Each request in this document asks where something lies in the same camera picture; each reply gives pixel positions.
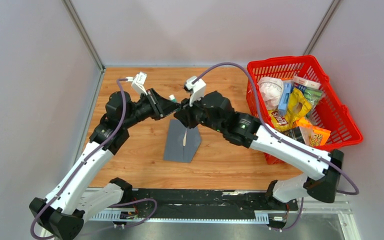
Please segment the white letter paper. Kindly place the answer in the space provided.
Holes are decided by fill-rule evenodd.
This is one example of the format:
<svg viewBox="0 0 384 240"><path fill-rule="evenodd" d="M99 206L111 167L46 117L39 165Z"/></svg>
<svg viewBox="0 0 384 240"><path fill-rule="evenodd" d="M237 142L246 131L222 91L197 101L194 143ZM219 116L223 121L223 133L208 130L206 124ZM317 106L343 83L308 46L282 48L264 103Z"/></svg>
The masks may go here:
<svg viewBox="0 0 384 240"><path fill-rule="evenodd" d="M184 131L184 135L183 135L183 141L182 141L182 145L185 147L186 144L187 144L187 134L188 134L188 129L186 128L185 131Z"/></svg>

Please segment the grey-blue paper envelope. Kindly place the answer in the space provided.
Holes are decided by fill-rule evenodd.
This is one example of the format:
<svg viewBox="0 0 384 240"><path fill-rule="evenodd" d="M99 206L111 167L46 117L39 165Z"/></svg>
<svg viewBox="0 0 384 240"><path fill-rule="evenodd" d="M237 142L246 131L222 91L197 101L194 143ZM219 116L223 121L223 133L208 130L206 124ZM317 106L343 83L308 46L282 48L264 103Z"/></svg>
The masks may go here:
<svg viewBox="0 0 384 240"><path fill-rule="evenodd" d="M171 119L164 147L163 160L190 163L201 145L198 127L187 128L179 120Z"/></svg>

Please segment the green white glue stick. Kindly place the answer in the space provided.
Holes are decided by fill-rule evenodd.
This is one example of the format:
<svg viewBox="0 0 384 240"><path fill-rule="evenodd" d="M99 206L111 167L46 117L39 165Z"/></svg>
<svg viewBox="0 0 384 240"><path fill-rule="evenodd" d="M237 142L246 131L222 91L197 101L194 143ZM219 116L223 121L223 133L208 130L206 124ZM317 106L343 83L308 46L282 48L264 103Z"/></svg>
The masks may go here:
<svg viewBox="0 0 384 240"><path fill-rule="evenodd" d="M170 100L171 102L174 102L174 103L177 103L177 102L178 102L177 99L176 99L176 97L175 97L173 94L171 94L171 95L169 96L169 100Z"/></svg>

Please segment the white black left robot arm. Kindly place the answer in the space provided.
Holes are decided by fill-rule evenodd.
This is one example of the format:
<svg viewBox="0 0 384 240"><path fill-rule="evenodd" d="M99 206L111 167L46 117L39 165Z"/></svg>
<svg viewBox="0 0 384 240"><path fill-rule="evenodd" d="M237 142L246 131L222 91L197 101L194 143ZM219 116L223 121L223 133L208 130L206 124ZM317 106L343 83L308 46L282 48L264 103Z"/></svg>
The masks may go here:
<svg viewBox="0 0 384 240"><path fill-rule="evenodd" d="M106 113L100 119L89 142L63 180L45 198L34 198L29 209L34 224L61 240L73 240L84 224L105 208L118 204L128 207L133 201L132 186L120 178L84 198L83 194L101 168L111 160L129 138L128 129L147 118L163 119L181 104L160 96L153 88L133 102L121 90L110 95Z"/></svg>

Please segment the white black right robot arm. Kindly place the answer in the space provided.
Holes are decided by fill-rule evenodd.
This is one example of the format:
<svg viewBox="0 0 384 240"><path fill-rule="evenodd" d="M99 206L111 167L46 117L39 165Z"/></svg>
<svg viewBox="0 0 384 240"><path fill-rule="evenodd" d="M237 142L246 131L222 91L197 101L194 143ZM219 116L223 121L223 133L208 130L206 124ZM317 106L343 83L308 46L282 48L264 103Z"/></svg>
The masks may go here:
<svg viewBox="0 0 384 240"><path fill-rule="evenodd" d="M255 116L236 111L230 100L217 91L192 104L185 98L174 117L187 128L205 126L221 133L233 145L269 154L299 169L301 175L269 184L265 195L269 208L276 210L284 203L307 196L323 203L335 201L342 151L328 152L294 140Z"/></svg>

